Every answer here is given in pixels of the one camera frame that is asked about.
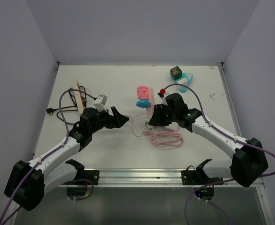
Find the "green charger plug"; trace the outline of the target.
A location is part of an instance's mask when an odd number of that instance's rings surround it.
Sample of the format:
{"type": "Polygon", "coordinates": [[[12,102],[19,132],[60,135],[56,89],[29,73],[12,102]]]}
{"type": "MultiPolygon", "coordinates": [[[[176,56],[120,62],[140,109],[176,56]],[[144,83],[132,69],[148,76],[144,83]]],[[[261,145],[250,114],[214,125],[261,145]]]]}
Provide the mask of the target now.
{"type": "Polygon", "coordinates": [[[145,129],[151,131],[153,128],[151,125],[148,124],[148,122],[145,122],[145,129]]]}

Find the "pink power strip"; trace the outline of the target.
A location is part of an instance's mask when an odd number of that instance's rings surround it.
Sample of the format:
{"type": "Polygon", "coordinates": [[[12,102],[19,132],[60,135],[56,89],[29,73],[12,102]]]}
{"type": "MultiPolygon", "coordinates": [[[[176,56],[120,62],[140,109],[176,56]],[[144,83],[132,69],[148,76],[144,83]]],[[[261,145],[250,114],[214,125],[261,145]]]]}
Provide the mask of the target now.
{"type": "Polygon", "coordinates": [[[151,126],[149,124],[149,122],[150,122],[150,120],[151,120],[151,118],[153,116],[154,105],[155,105],[153,88],[148,87],[148,93],[149,93],[149,99],[148,99],[148,101],[151,103],[151,106],[146,109],[146,113],[147,113],[147,120],[148,120],[148,128],[151,129],[153,126],[151,126]]]}

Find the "blue adapter plug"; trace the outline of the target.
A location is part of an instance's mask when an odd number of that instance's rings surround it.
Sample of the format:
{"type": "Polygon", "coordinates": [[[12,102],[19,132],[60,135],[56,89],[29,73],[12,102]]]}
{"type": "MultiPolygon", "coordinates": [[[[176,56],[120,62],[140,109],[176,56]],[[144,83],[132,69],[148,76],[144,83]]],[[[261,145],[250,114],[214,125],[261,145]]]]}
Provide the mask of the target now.
{"type": "Polygon", "coordinates": [[[151,103],[147,100],[139,100],[136,102],[136,106],[139,108],[149,108],[151,107],[151,103]]]}

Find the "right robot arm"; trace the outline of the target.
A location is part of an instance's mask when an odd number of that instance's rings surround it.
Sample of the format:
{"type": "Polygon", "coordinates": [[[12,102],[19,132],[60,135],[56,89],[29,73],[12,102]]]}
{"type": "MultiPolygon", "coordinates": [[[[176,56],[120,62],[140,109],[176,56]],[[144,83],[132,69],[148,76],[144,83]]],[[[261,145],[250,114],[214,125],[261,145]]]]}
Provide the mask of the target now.
{"type": "Polygon", "coordinates": [[[196,108],[188,108],[180,94],[170,94],[165,104],[154,106],[149,125],[165,127],[176,122],[181,128],[197,134],[221,149],[228,160],[206,159],[194,171],[183,171],[183,175],[200,184],[234,179],[243,187],[249,187],[267,169],[261,142],[255,138],[247,140],[216,125],[196,108]]]}

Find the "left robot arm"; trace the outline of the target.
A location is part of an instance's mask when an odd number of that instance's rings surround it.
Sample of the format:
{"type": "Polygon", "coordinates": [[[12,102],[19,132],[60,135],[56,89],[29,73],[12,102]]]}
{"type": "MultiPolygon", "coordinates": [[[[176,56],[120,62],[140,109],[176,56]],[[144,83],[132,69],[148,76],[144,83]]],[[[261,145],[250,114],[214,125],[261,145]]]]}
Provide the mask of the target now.
{"type": "Polygon", "coordinates": [[[44,195],[61,184],[85,182],[84,166],[71,159],[91,141],[92,135],[103,129],[121,128],[129,118],[113,106],[98,111],[87,108],[66,137],[43,155],[29,161],[17,162],[9,176],[4,194],[25,210],[39,205],[44,195]]]}

